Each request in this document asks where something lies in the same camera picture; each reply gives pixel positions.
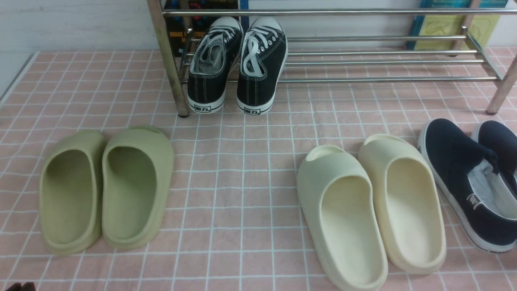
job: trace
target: book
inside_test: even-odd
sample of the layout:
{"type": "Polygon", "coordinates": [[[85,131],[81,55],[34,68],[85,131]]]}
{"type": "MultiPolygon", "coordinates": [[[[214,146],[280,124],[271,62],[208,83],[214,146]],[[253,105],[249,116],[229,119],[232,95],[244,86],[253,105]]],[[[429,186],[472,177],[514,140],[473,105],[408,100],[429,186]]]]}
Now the book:
{"type": "MultiPolygon", "coordinates": [[[[504,8],[508,0],[481,0],[479,8],[504,8]]],[[[468,8],[470,0],[421,0],[420,8],[468,8]]],[[[457,35],[463,15],[418,15],[415,16],[409,35],[457,35]]],[[[499,21],[499,15],[476,15],[469,32],[482,47],[485,47],[499,21]]],[[[449,50],[453,41],[420,40],[408,41],[408,50],[449,50]]]]}
{"type": "MultiPolygon", "coordinates": [[[[189,0],[189,9],[239,9],[235,0],[189,0]]],[[[179,0],[167,0],[164,9],[179,9],[179,0]]],[[[194,16],[192,20],[193,36],[201,38],[212,23],[219,17],[194,16]]],[[[175,57],[181,56],[187,35],[183,18],[179,16],[165,18],[169,40],[175,57]]]]}

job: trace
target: white rubber sole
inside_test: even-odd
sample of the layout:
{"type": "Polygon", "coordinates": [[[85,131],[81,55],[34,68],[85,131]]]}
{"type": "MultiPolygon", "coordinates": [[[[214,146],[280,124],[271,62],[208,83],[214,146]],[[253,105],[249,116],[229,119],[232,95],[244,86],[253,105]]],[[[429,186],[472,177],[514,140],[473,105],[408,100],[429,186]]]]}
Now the white rubber sole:
{"type": "Polygon", "coordinates": [[[475,142],[479,142],[479,130],[481,129],[481,125],[484,123],[485,121],[481,122],[480,124],[478,124],[478,126],[476,126],[476,129],[474,129],[474,131],[472,132],[472,134],[470,135],[470,138],[473,139],[475,142]]]}
{"type": "Polygon", "coordinates": [[[515,243],[511,243],[509,245],[495,245],[492,243],[489,243],[485,240],[483,240],[479,235],[472,229],[472,226],[468,222],[467,217],[465,216],[465,213],[461,209],[460,205],[454,198],[454,196],[449,192],[447,189],[447,186],[443,182],[443,180],[440,178],[436,170],[434,169],[433,165],[431,164],[431,161],[429,160],[429,157],[427,156],[427,150],[425,148],[425,135],[427,133],[427,128],[429,127],[429,124],[426,124],[425,127],[420,132],[420,135],[418,137],[417,147],[418,151],[422,154],[425,161],[428,163],[429,167],[431,168],[431,171],[433,172],[434,181],[436,182],[436,185],[440,190],[442,191],[445,199],[449,202],[452,209],[456,213],[456,216],[460,220],[461,226],[463,227],[463,230],[465,231],[465,234],[467,235],[467,238],[472,243],[472,245],[476,246],[482,251],[489,252],[489,253],[505,253],[509,252],[515,245],[515,243]]]}
{"type": "Polygon", "coordinates": [[[249,106],[249,105],[244,104],[243,102],[241,102],[239,100],[239,98],[237,98],[237,105],[239,106],[239,108],[242,111],[244,111],[245,114],[258,116],[258,115],[266,114],[271,110],[271,107],[273,106],[273,101],[275,101],[275,94],[277,92],[278,80],[280,80],[280,76],[284,72],[285,63],[287,62],[288,52],[289,52],[289,49],[287,47],[287,39],[286,39],[285,40],[285,56],[284,56],[284,60],[282,61],[282,67],[280,68],[280,72],[278,73],[278,76],[277,76],[277,82],[275,84],[275,91],[273,92],[273,97],[271,97],[271,99],[266,104],[263,104],[260,106],[249,106]]]}
{"type": "Polygon", "coordinates": [[[199,114],[215,113],[223,107],[224,98],[226,97],[226,88],[224,88],[223,95],[221,95],[215,102],[212,103],[198,103],[190,99],[187,93],[190,109],[199,114]]]}

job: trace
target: metal rack leg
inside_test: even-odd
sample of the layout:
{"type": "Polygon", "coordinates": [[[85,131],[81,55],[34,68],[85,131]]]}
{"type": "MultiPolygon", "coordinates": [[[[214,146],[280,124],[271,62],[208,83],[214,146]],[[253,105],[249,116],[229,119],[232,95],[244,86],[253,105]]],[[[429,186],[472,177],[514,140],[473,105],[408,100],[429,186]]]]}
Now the metal rack leg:
{"type": "MultiPolygon", "coordinates": [[[[478,8],[479,4],[481,4],[481,0],[472,0],[470,2],[469,8],[478,8]]],[[[463,20],[461,21],[460,25],[460,31],[458,34],[465,35],[467,33],[467,30],[463,29],[463,27],[466,27],[467,29],[472,24],[472,20],[474,19],[474,14],[469,14],[463,16],[463,20]]],[[[461,50],[461,47],[463,46],[463,40],[456,40],[454,41],[454,44],[452,45],[452,50],[461,50]]]]}
{"type": "Polygon", "coordinates": [[[156,39],[158,40],[158,46],[160,47],[160,52],[162,54],[165,71],[167,72],[169,83],[171,84],[172,95],[174,97],[174,103],[176,103],[178,116],[186,118],[189,116],[189,110],[179,81],[178,70],[174,61],[171,43],[167,35],[167,26],[165,24],[165,19],[162,16],[160,0],[147,0],[147,5],[155,28],[156,39]]]}
{"type": "Polygon", "coordinates": [[[515,81],[517,81],[517,55],[513,58],[513,62],[508,71],[506,71],[505,77],[501,81],[496,82],[497,91],[495,91],[494,97],[492,97],[486,109],[488,115],[494,115],[499,111],[515,81]]]}

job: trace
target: sage green slipper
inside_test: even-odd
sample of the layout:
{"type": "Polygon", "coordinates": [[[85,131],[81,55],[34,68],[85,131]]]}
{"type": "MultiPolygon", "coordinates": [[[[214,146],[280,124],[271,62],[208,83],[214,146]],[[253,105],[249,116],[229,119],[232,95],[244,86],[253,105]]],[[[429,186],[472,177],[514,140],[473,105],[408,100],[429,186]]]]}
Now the sage green slipper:
{"type": "Polygon", "coordinates": [[[39,183],[43,240],[56,255],[80,252],[101,234],[101,159],[106,141],[82,130],[51,150],[39,183]]]}
{"type": "Polygon", "coordinates": [[[107,243],[132,249],[154,238],[173,164],[171,142],[154,127],[131,127],[108,142],[102,157],[102,232],[107,243]]]}

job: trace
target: black canvas sneaker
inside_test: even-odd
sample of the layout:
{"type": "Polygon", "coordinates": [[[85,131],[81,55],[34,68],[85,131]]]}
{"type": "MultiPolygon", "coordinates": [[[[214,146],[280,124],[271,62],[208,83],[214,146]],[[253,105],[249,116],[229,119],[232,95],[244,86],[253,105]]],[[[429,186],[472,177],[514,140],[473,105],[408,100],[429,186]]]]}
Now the black canvas sneaker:
{"type": "Polygon", "coordinates": [[[232,17],[217,19],[197,47],[189,69],[188,102],[198,113],[221,109],[226,79],[240,50],[242,27],[232,17]]]}
{"type": "Polygon", "coordinates": [[[255,20],[240,55],[237,104],[244,113],[261,115],[271,109],[286,60],[287,39],[280,24],[271,17],[255,20]]]}
{"type": "Polygon", "coordinates": [[[504,124],[487,120],[476,127],[471,137],[495,152],[501,175],[517,198],[517,136],[504,124]]]}
{"type": "Polygon", "coordinates": [[[418,150],[473,245],[491,253],[511,250],[517,200],[499,174],[497,155],[446,119],[425,126],[418,150]]]}

